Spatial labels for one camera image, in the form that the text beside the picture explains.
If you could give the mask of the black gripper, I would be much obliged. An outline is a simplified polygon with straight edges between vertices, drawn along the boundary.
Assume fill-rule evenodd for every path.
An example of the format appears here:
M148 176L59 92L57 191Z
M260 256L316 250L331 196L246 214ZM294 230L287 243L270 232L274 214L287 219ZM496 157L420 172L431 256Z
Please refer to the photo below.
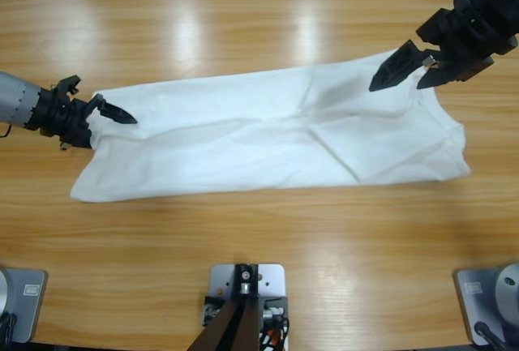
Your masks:
M427 54L430 66L417 89L465 82L494 63L492 54L504 55L518 47L518 0L453 0L453 9L439 9L417 29L422 41L437 46ZM373 75L370 92L397 86L423 61L423 51L407 41Z
M112 105L101 94L96 94L88 103L70 99L79 90L77 83L57 83L50 90L40 88L36 105L31 108L24 128L39 131L46 137L59 137L60 143L75 148L91 149L92 132L87 117L98 110L102 117L123 125L137 124L138 121L123 108Z

